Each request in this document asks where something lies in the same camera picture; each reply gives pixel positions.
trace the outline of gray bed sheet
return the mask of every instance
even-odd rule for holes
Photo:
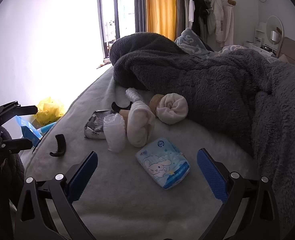
[[[148,91],[141,94],[146,102],[153,96]],[[120,106],[129,104],[125,88],[113,80],[111,67],[74,101],[41,140],[25,172],[25,177],[33,176],[36,180],[52,179],[95,151],[97,169],[73,206],[96,239],[198,239],[222,204],[198,168],[196,155],[200,148],[206,148],[213,159],[222,162],[229,171],[257,179],[254,161],[231,139],[188,119],[174,125],[157,119],[150,141],[168,138],[190,163],[190,173],[185,179],[174,188],[163,190],[137,162],[135,153],[139,148],[127,142],[126,148],[116,154],[108,151],[105,140],[84,137],[84,125],[92,113],[110,109],[113,101]],[[49,152],[57,150],[55,135],[59,133],[65,136],[67,150],[63,157],[51,157]],[[227,236],[237,229],[245,205],[246,200]],[[53,203],[49,202],[49,208],[59,232],[67,236]]]

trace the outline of cartoon character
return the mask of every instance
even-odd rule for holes
[[[148,171],[155,177],[163,177],[164,174],[169,170],[169,167],[165,167],[165,166],[169,166],[171,165],[171,161],[170,160],[166,160],[162,157],[158,157],[159,162],[157,163],[150,163],[149,157],[145,158],[143,161],[144,166],[148,169]]]

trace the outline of silver screw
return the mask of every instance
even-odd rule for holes
[[[265,182],[265,183],[267,183],[267,182],[269,181],[269,179],[268,179],[267,177],[265,177],[265,176],[263,176],[263,177],[261,178],[261,180],[262,180],[263,182]]]
[[[237,172],[232,172],[231,177],[234,178],[234,179],[238,179],[240,177],[240,175]]]
[[[63,178],[64,178],[64,175],[63,174],[58,174],[58,175],[55,176],[55,179],[56,180],[61,180]]]
[[[33,178],[32,177],[28,177],[27,179],[26,179],[26,183],[31,183],[33,181]]]

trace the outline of textured blue pad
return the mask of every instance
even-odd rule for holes
[[[72,204],[79,200],[97,167],[97,154],[91,152],[68,184],[67,200]]]
[[[214,196],[225,203],[228,198],[228,194],[226,192],[226,182],[215,165],[209,159],[206,152],[202,149],[198,151],[197,162]]]

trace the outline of headboard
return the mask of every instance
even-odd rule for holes
[[[283,37],[280,41],[276,57],[285,55],[289,63],[295,65],[295,41],[288,37]]]

